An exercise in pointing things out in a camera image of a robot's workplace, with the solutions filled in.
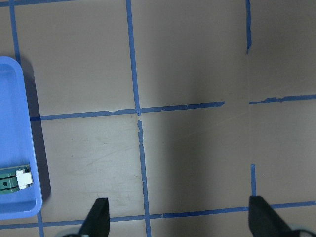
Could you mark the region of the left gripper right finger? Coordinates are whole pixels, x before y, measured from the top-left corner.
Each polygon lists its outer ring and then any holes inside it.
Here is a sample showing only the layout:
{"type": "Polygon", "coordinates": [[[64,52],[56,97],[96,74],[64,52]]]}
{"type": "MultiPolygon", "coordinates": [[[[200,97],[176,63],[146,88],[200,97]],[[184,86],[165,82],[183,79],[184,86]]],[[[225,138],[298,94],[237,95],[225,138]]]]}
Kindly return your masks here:
{"type": "Polygon", "coordinates": [[[254,237],[314,237],[307,229],[293,229],[261,196],[249,197],[248,226],[254,237]]]}

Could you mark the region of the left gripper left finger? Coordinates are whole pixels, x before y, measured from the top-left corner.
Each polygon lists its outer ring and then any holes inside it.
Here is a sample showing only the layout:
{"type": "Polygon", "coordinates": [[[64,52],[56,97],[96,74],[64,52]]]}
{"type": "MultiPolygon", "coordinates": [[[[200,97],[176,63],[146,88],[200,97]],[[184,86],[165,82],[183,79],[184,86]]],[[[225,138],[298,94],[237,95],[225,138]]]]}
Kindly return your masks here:
{"type": "Polygon", "coordinates": [[[93,204],[79,232],[79,237],[107,237],[110,232],[108,198],[98,198],[93,204]]]}

